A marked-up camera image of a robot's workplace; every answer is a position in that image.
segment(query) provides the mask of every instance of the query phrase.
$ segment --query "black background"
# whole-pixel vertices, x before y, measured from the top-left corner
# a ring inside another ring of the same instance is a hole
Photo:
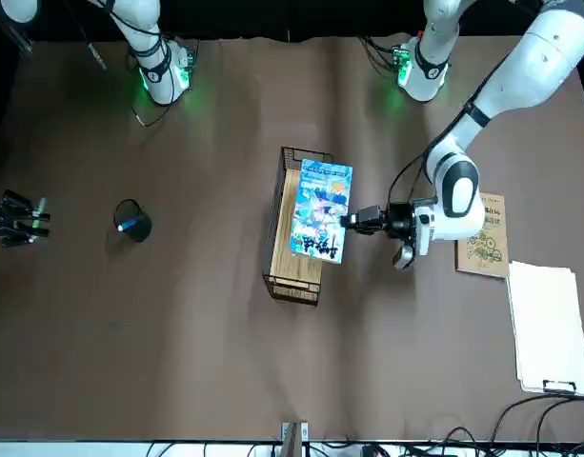
[[[122,40],[107,15],[84,0],[69,0],[91,41]],[[480,0],[461,19],[463,35],[521,35],[538,9],[534,0]],[[162,0],[161,30],[184,38],[267,37],[299,42],[316,36],[416,34],[425,27],[418,0]],[[36,41],[82,41],[64,0],[42,0],[26,29]],[[0,121],[18,60],[14,44],[0,30]],[[584,86],[584,59],[578,66]]]

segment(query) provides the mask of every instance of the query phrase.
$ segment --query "brown book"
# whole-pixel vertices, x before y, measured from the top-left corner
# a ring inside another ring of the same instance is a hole
[[[510,272],[505,200],[502,195],[480,192],[486,210],[484,226],[469,240],[456,242],[456,270],[505,278]]]

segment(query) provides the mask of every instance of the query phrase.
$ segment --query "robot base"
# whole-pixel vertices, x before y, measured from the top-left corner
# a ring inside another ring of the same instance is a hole
[[[418,42],[418,37],[415,36],[408,43],[401,45],[401,49],[408,51],[410,60],[399,70],[397,85],[405,90],[414,100],[429,102],[444,84],[448,65],[434,79],[427,78],[416,62],[415,47],[418,45]]]

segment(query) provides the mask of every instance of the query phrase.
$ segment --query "black cup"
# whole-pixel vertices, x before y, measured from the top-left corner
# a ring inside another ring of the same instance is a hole
[[[151,219],[132,198],[121,201],[113,212],[116,230],[126,234],[135,243],[141,243],[151,232]]]

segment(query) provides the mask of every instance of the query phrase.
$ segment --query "green led light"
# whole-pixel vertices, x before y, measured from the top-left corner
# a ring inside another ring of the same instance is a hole
[[[409,60],[405,63],[403,67],[399,69],[397,73],[397,84],[402,88],[408,83],[408,78],[410,78],[410,73],[413,70],[413,63]]]
[[[190,75],[188,74],[187,70],[182,70],[178,67],[173,67],[174,71],[175,71],[175,76],[177,77],[177,80],[179,81],[179,87],[180,89],[186,90],[189,86],[190,86]]]
[[[148,81],[146,81],[146,77],[143,74],[143,71],[139,70],[139,74],[141,75],[141,81],[143,81],[143,89],[150,91],[148,89]]]

